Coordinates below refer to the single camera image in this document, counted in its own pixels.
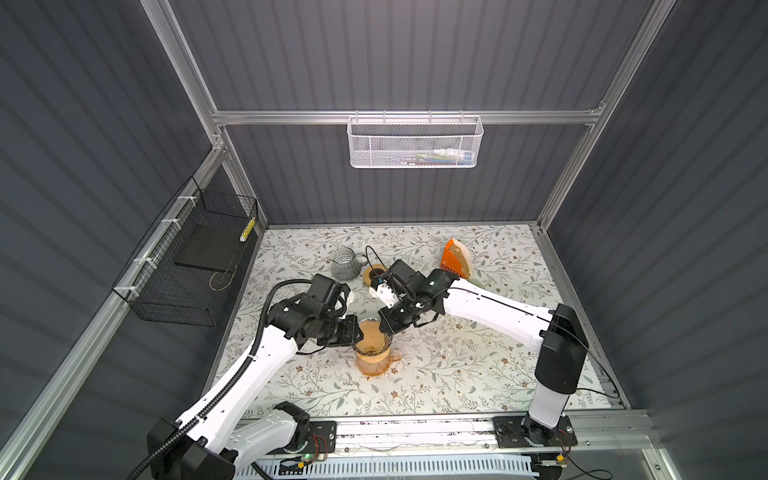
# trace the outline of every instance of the wire mesh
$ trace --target wire mesh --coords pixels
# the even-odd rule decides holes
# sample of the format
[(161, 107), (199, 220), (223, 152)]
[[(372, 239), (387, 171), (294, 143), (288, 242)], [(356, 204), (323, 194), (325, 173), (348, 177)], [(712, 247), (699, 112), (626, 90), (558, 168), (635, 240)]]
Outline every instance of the wire mesh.
[(177, 265), (174, 260), (196, 226), (243, 232), (256, 215), (254, 198), (198, 190), (174, 219), (160, 220), (166, 225), (157, 246), (143, 259), (132, 257), (131, 262), (141, 263), (133, 288), (113, 285), (114, 291), (143, 320), (215, 326), (229, 316), (228, 300), (236, 294), (231, 290), (237, 290), (230, 287), (239, 283), (234, 279), (247, 268), (241, 260), (257, 235), (237, 241), (222, 273)]
[(471, 168), (477, 164), (480, 117), (456, 122), (381, 123), (350, 117), (349, 163), (355, 168)]

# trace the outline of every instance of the gray wall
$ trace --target gray wall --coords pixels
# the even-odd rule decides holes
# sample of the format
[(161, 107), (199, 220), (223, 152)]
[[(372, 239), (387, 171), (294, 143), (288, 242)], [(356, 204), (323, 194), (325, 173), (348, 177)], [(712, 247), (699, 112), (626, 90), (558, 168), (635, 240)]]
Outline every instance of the gray wall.
[[(649, 4), (171, 1), (221, 110), (592, 108)], [(271, 223), (534, 220), (581, 130), (487, 127), (474, 169), (361, 172), (342, 127), (228, 128)]]
[[(137, 2), (0, 3), (0, 125), (3, 444), (210, 144)], [(157, 364), (175, 365), (175, 351), (216, 340), (201, 331), (206, 338), (187, 341), (182, 329), (165, 329), (167, 348), (153, 353), (164, 337), (129, 319), (106, 357), (121, 369), (152, 363), (172, 396), (192, 399), (204, 373), (192, 388), (198, 379), (181, 382)], [(128, 390), (142, 390), (105, 374), (109, 365), (100, 362), (94, 374), (101, 386), (89, 380), (93, 420), (132, 422), (115, 406)], [(157, 408), (147, 400), (144, 409)]]
[(768, 2), (678, 2), (550, 235), (686, 478), (763, 478)]
[(490, 125), (474, 168), (360, 169), (346, 129), (233, 126), (271, 223), (536, 220), (581, 125)]

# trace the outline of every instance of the black corrugated cable hose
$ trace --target black corrugated cable hose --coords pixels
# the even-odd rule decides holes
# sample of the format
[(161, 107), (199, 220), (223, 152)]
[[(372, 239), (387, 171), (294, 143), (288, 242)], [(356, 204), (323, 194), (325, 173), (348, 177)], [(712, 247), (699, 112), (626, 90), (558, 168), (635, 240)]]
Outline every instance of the black corrugated cable hose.
[[(256, 336), (253, 338), (253, 345), (250, 347), (250, 355), (256, 355), (256, 352), (259, 350), (259, 346), (261, 345), (261, 337), (264, 334), (264, 326), (266, 325), (266, 316), (270, 312), (270, 305), (272, 303), (272, 297), (274, 297), (275, 292), (279, 290), (280, 288), (291, 285), (294, 283), (312, 283), (312, 280), (305, 280), (305, 279), (293, 279), (293, 280), (284, 280), (283, 282), (278, 283), (277, 285), (272, 287), (272, 290), (266, 295), (266, 299), (264, 300), (264, 306), (261, 308), (261, 315), (259, 316), (259, 325), (256, 328)], [(139, 478), (139, 475), (147, 469), (147, 467), (160, 455), (163, 455), (165, 452), (170, 450), (171, 447), (176, 445), (179, 440), (181, 440), (187, 432), (189, 432), (195, 425), (200, 423), (199, 419), (205, 418), (208, 413), (210, 413), (211, 410), (214, 409), (216, 404), (221, 401), (222, 398), (232, 389), (232, 387), (237, 383), (237, 380), (240, 379), (240, 377), (243, 376), (245, 371), (248, 369), (248, 366), (252, 363), (251, 362), (243, 362), (240, 365), (240, 368), (237, 369), (235, 374), (232, 376), (229, 382), (214, 396), (210, 402), (208, 402), (207, 405), (203, 407), (202, 410), (200, 410), (197, 415), (191, 419), (189, 422), (187, 422), (186, 425), (179, 428), (176, 433), (168, 437), (168, 439), (163, 442), (163, 445), (160, 445), (154, 452), (147, 455), (147, 458), (141, 461), (138, 465), (136, 465), (136, 468), (131, 471), (130, 474), (128, 474), (128, 477), (125, 478), (125, 480), (136, 480)]]

